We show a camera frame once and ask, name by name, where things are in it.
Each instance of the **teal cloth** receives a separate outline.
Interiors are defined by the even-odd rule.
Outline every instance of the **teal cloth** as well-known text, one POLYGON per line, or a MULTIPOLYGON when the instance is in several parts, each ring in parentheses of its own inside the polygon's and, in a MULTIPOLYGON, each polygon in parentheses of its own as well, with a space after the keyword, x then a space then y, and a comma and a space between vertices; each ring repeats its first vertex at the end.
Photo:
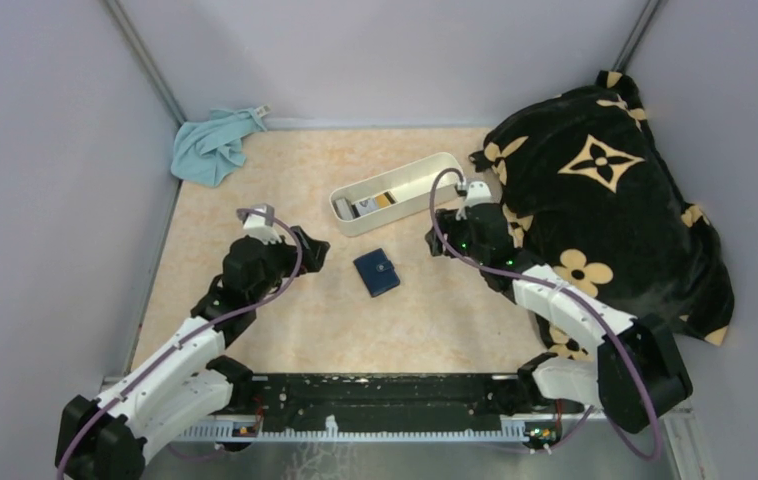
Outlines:
POLYGON ((211 111, 206 122, 185 122, 173 142, 173 175, 208 187, 246 162, 241 139, 267 131, 254 108, 211 111))

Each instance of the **black blanket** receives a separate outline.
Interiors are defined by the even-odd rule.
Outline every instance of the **black blanket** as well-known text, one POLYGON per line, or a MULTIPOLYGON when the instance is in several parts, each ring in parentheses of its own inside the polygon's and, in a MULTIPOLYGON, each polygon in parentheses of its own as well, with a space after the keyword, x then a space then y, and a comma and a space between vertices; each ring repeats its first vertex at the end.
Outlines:
MULTIPOLYGON (((601 72, 506 119, 471 160, 500 178, 517 245, 612 307, 720 345, 734 297, 718 234, 683 199, 646 120, 632 79, 601 72)), ((587 358, 538 324, 551 351, 587 358)))

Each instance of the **white storage box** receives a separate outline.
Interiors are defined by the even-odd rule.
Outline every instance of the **white storage box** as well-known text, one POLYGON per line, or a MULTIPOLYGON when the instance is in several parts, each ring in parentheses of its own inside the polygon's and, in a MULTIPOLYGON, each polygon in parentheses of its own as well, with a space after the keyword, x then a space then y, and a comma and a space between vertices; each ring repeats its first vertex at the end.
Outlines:
MULTIPOLYGON (((449 153, 436 153, 414 163, 396 168, 381 175, 341 187, 329 196, 329 206, 338 222, 338 228, 348 237, 355 237, 382 225, 407 217, 429 208, 429 189, 435 176, 445 168, 457 168, 458 160, 449 153), (354 219, 344 219, 335 208, 335 201, 346 199, 347 204, 373 198, 389 192, 396 203, 364 214, 354 219)), ((445 203, 457 197, 455 185, 458 178, 445 175, 438 185, 435 204, 445 203)))

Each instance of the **beige table surface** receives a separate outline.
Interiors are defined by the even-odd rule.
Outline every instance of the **beige table surface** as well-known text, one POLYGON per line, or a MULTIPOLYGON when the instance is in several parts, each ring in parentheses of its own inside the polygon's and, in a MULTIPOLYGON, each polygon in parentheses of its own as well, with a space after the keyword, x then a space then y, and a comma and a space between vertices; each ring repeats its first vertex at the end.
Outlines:
MULTIPOLYGON (((217 188, 186 182, 174 213, 134 358, 165 342, 221 271, 240 236, 235 208, 269 203, 332 248, 319 274, 298 278, 258 312, 227 353, 256 372, 511 372, 544 351, 529 315, 476 271, 432 258, 420 212, 354 238, 328 204, 338 187, 436 152, 467 155, 486 129, 276 131, 244 143, 246 164, 217 188), (383 248, 401 285, 370 298, 354 258, 383 248)), ((458 200, 444 206, 456 206, 458 200)))

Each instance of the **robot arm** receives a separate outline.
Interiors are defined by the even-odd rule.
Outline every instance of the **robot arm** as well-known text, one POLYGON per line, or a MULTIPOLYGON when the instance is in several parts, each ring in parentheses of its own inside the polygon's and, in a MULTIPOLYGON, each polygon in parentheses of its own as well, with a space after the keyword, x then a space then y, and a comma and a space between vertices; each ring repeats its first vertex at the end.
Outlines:
MULTIPOLYGON (((600 407, 630 433, 638 433, 649 424, 638 387, 623 358, 602 326, 571 296, 599 312, 624 345, 657 415, 691 395, 691 381, 673 334, 663 320, 652 315, 636 318, 584 294, 549 265, 514 247, 501 208, 493 202, 485 183, 472 182, 465 193, 460 209, 436 211, 438 225, 450 246, 481 266, 519 274, 515 276, 521 279, 481 272, 491 289, 548 319, 595 353, 593 363, 545 353, 521 367, 518 378, 531 399, 544 403, 547 399, 564 398, 600 407)), ((453 256, 434 229, 426 234, 426 240, 433 256, 453 256)))
MULTIPOLYGON (((216 323, 186 343, 180 340, 221 315, 257 304, 293 271, 297 247, 273 229, 272 207, 253 210, 260 215, 241 218, 247 235, 232 244, 223 259, 223 274, 214 277, 170 340, 95 399, 77 396, 64 408, 56 466, 82 426, 118 400, 76 447, 65 468, 71 478, 139 478, 159 450, 206 415, 250 406, 252 371, 222 354, 253 323, 255 310, 216 323), (136 384, 134 389, 124 395, 131 384, 136 384)), ((311 239, 300 227, 292 231, 303 251, 298 275, 318 272, 329 244, 311 239)))

